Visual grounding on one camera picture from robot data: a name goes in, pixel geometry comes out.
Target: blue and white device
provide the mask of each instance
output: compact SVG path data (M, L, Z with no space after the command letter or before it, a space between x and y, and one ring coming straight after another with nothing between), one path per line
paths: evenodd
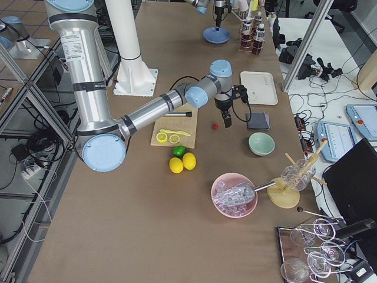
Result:
M348 104L346 111L360 134L377 142L377 104Z
M317 124L318 140L327 139L321 153L330 162L337 162L358 142L352 126L320 121Z

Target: pink bowl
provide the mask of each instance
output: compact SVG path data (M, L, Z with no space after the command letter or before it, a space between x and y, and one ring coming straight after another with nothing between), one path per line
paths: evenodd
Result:
M228 215L226 214L225 212L223 212L221 209L219 209L217 207L217 205L215 204L214 202L214 199L213 197L216 195L217 193L217 190L215 189L217 183L219 181L223 181L227 187L233 187L235 185L238 185L239 183L249 183L251 184L253 187L254 187L254 184L252 181L250 181L247 177L241 175L241 174L238 174L238 173L226 173L226 174L223 174L221 175L220 177L218 177L212 184L212 189L211 189L211 198L212 198L212 202L215 206L215 208L222 214L222 215L225 215L226 217L230 217L230 218L242 218L242 217L245 217L247 215L249 215L250 213L253 212L253 210L255 209L255 207L257 206L257 202L258 202L258 194L257 192L255 193L255 198L249 202L247 205L246 205L246 211L244 214L242 214L241 216L233 216L233 215Z

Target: lime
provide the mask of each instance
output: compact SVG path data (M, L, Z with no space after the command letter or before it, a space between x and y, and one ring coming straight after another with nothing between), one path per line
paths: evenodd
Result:
M183 170L182 160L180 160L178 157L173 157L172 159L169 160L169 167L173 173L175 174L181 173Z
M195 158L195 155L188 152L186 153L183 158L183 166L187 169L187 170L193 170L196 166L196 158Z
M177 157L181 157L185 151L186 151L186 148L184 146L176 146L173 149L173 155Z
M179 143L180 141L180 138L177 134L172 134L170 137L169 137L169 142L172 143L172 144L176 144L176 143Z
M163 132L159 132L156 134L156 140L159 142L159 143L165 143L167 142L167 134L163 133Z

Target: blue joint cap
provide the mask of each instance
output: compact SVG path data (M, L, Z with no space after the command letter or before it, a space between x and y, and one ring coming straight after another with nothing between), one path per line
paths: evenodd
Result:
M92 170L112 171L125 158L125 144L114 134L99 134L87 141L82 149L82 158Z
M206 8L206 7L197 7L197 8L196 8L196 11L197 11L199 14L204 15L204 14L207 12L207 8Z
M208 95L201 87L190 87L184 96L187 102L195 108L200 108L208 102Z
M13 45L12 42L5 37L0 37L0 44L4 46L5 49L11 48Z
M69 13L80 13L89 9L94 0L45 0L56 9Z
M216 77L227 78L232 76L232 66L224 59L216 60L211 64L210 73Z
M6 24L21 24L22 21L16 16L7 16L1 19Z

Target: folded cloth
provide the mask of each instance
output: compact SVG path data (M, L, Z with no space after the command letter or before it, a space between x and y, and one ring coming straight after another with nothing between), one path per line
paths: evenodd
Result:
M250 113L246 113L246 120L250 117ZM267 113L254 113L252 112L252 118L247 122L248 129L254 130L269 130L270 118Z

